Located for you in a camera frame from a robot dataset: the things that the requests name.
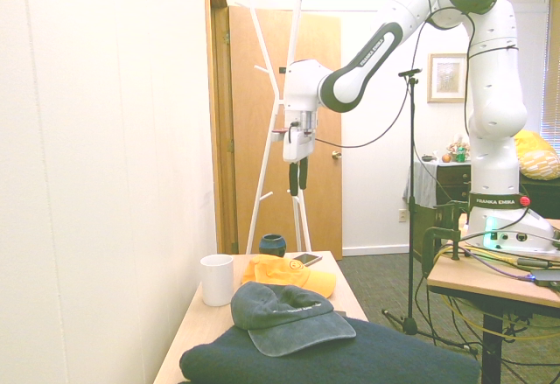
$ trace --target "printed logo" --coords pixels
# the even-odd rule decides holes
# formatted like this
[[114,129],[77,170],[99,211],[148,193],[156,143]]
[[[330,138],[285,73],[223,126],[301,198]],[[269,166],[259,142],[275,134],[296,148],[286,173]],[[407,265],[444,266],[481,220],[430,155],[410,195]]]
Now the printed logo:
[[477,203],[487,205],[514,205],[515,200],[493,200],[493,199],[476,199]]
[[372,49],[367,53],[366,57],[361,60],[359,66],[366,65],[368,60],[370,60],[370,58],[374,55],[377,49],[379,49],[380,45],[382,45],[384,41],[385,40],[383,38],[380,38],[379,41],[375,43],[374,47],[372,47]]
[[301,270],[304,268],[304,264],[299,260],[290,260],[290,269]]
[[312,305],[311,307],[300,307],[300,308],[295,308],[293,310],[284,310],[283,312],[300,312],[300,311],[307,311],[307,310],[312,310],[314,308],[320,307],[321,303],[315,303],[314,305]]

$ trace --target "wooden table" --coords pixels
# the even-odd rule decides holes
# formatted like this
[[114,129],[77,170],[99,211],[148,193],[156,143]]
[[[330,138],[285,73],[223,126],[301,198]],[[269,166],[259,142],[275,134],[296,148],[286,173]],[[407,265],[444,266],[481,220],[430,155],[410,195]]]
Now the wooden table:
[[[496,264],[499,269],[514,275],[528,272]],[[484,312],[483,326],[493,332],[502,332],[504,313],[521,311],[560,318],[560,295],[550,288],[537,286],[504,276],[484,266],[475,259],[460,257],[458,261],[441,256],[430,275],[428,289],[450,297],[460,297],[475,302]],[[484,347],[501,357],[502,338],[483,332]],[[499,383],[501,361],[488,351],[482,353],[482,384]]]
[[[293,258],[300,253],[287,253],[285,257]],[[336,311],[344,311],[350,318],[368,321],[366,314],[356,300],[346,278],[342,275],[339,265],[329,251],[314,251],[313,254],[322,255],[320,262],[312,264],[309,269],[334,273],[336,287],[329,301]],[[242,275],[255,255],[234,255],[234,286],[237,290],[242,285]],[[171,343],[164,363],[159,369],[154,384],[177,384],[185,378],[179,369],[181,355],[196,345],[212,343],[227,329],[234,325],[231,310],[228,305],[209,307],[202,302],[202,289],[199,286],[185,318]]]

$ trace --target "baseball cap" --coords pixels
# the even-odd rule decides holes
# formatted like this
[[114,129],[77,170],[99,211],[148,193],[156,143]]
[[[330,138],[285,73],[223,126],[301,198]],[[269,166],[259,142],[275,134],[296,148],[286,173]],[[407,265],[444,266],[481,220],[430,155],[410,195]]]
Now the baseball cap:
[[235,292],[231,314],[259,352],[271,357],[356,336],[325,297],[294,285],[247,282]]
[[241,279],[241,283],[249,281],[273,285],[296,285],[328,298],[334,291],[336,275],[311,270],[299,260],[274,255],[256,255],[249,261]]

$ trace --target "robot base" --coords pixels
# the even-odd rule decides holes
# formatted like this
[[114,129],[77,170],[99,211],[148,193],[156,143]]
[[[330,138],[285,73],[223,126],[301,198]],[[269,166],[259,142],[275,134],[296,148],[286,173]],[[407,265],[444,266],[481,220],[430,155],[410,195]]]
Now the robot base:
[[[474,207],[469,216],[468,235],[503,228],[520,219],[524,213],[525,209],[497,210]],[[560,255],[560,251],[551,240],[557,239],[558,230],[530,209],[519,222],[503,229],[503,232],[481,235],[466,242],[480,248],[516,254]]]

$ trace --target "white coat rack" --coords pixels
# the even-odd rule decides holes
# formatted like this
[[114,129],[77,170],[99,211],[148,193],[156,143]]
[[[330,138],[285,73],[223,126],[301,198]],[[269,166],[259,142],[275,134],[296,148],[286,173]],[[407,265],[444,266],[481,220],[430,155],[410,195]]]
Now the white coat rack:
[[[270,115],[270,124],[269,124],[269,133],[266,138],[266,145],[264,147],[264,155],[262,156],[262,164],[261,164],[261,174],[259,175],[259,182],[258,186],[256,187],[256,195],[255,195],[255,205],[253,206],[253,215],[251,217],[251,225],[248,231],[248,241],[247,241],[247,251],[246,254],[251,254],[251,249],[253,247],[253,239],[255,238],[255,227],[256,227],[256,219],[259,212],[259,206],[261,201],[265,200],[266,198],[270,197],[273,192],[268,192],[263,195],[263,185],[264,185],[264,177],[266,174],[266,167],[269,162],[270,156],[270,146],[272,142],[283,141],[284,133],[283,132],[275,132],[274,126],[276,124],[277,116],[278,116],[278,109],[281,105],[284,104],[284,100],[280,99],[280,93],[278,91],[278,84],[277,80],[274,76],[274,70],[272,68],[272,64],[270,63],[270,56],[267,51],[266,45],[264,43],[263,32],[261,30],[261,26],[259,24],[258,18],[256,16],[255,6],[253,4],[253,0],[249,1],[249,8],[251,11],[251,18],[253,19],[253,25],[255,26],[256,36],[259,40],[259,45],[261,47],[262,56],[264,57],[264,63],[266,68],[260,67],[255,65],[255,69],[263,71],[269,75],[270,83],[272,84],[272,90],[274,91],[274,104],[272,106],[272,113]],[[288,59],[286,62],[286,67],[289,67],[293,61],[294,56],[296,54],[296,43],[298,41],[298,31],[299,31],[299,19],[301,15],[301,3],[303,0],[297,0],[296,6],[294,7],[294,11],[292,14],[291,19],[291,31],[290,31],[290,43],[288,45]],[[301,247],[301,233],[300,233],[300,226],[299,226],[299,218],[301,216],[301,221],[304,230],[304,240],[305,240],[305,250],[308,252],[312,251],[311,239],[309,237],[309,227],[307,225],[307,215],[305,212],[305,199],[304,199],[304,191],[299,188],[297,192],[297,196],[292,196],[293,208],[294,208],[294,222],[296,227],[296,238],[297,238],[297,251],[302,251]]]

